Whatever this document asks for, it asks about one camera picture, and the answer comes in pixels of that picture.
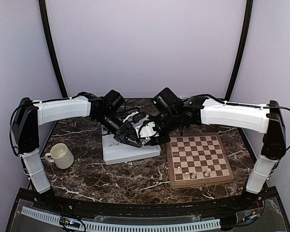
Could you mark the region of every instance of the chessboard frame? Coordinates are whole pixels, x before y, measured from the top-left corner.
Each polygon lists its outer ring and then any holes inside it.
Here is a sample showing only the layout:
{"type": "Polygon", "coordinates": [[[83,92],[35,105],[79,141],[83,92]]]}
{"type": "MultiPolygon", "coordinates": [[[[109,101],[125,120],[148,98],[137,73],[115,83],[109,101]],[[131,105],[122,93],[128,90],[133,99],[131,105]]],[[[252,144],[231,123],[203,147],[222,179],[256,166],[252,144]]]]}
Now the chessboard frame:
{"type": "MultiPolygon", "coordinates": [[[[220,139],[220,136],[218,133],[189,133],[189,134],[183,134],[182,137],[196,137],[196,136],[216,136],[218,139],[219,144],[221,145],[221,150],[222,150],[222,155],[225,160],[228,161],[226,151],[224,150],[224,147],[222,146],[222,142],[220,139]]],[[[170,137],[180,137],[180,134],[170,134],[170,137]]],[[[171,142],[168,142],[166,144],[166,152],[167,152],[167,159],[168,163],[173,163],[172,160],[172,148],[171,148],[171,142]]],[[[228,183],[232,180],[234,180],[234,175],[232,172],[232,169],[230,167],[229,162],[226,162],[226,165],[229,169],[230,175],[229,176],[217,176],[217,177],[212,177],[210,179],[210,185],[215,185],[215,184],[224,184],[228,183]]],[[[196,179],[194,180],[185,180],[184,183],[183,181],[176,181],[175,180],[175,174],[174,174],[174,166],[169,167],[169,178],[170,178],[170,186],[171,188],[186,188],[186,187],[197,187],[200,185],[208,184],[209,180],[207,178],[204,179],[198,179],[198,183],[196,184],[196,179]]]]}

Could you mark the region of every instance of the table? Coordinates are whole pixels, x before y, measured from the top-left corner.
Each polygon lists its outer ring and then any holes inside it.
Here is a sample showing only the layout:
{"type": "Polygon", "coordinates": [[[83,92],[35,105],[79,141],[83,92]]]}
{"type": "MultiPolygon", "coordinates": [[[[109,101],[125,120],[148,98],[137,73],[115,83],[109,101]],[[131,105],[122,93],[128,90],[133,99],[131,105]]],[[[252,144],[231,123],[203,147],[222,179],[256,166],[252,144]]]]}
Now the table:
{"type": "MultiPolygon", "coordinates": [[[[127,108],[139,107],[158,114],[150,99],[127,99],[127,108]]],[[[43,152],[65,143],[74,154],[74,163],[61,170],[44,157],[47,177],[57,196],[103,203],[186,203],[225,198],[241,194],[252,171],[253,161],[237,128],[203,125],[184,129],[185,133],[220,135],[235,179],[227,184],[193,188],[170,188],[165,145],[161,155],[128,163],[105,165],[101,127],[86,118],[58,121],[43,152]]]]}

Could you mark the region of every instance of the light chessboard square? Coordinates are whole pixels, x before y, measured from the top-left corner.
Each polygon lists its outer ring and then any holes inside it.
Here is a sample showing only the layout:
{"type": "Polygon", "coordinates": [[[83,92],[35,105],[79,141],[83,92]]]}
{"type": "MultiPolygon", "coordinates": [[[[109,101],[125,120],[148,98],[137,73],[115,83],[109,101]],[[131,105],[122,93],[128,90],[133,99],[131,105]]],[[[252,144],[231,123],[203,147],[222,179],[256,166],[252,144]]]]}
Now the light chessboard square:
{"type": "Polygon", "coordinates": [[[172,188],[215,185],[234,179],[219,134],[171,135],[167,155],[172,188]]]}

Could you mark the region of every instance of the mug handle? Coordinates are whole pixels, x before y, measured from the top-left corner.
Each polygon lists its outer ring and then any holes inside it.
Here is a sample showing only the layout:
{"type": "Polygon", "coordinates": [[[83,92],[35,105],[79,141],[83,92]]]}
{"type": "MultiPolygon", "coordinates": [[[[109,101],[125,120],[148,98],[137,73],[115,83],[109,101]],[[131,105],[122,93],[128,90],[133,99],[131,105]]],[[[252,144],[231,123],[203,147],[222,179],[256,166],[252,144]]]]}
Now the mug handle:
{"type": "Polygon", "coordinates": [[[50,163],[53,163],[54,160],[52,159],[52,156],[50,155],[50,153],[46,153],[45,154],[45,159],[50,162],[50,163]]]}

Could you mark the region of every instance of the white partition panel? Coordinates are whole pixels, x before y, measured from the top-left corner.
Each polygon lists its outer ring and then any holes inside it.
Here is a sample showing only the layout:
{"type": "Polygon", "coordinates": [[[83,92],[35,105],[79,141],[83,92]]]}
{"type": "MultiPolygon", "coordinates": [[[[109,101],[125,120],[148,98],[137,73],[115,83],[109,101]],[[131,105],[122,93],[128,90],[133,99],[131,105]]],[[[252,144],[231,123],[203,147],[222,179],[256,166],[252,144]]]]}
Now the white partition panel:
{"type": "Polygon", "coordinates": [[[224,97],[236,57],[245,0],[47,1],[69,95],[224,97]]]}

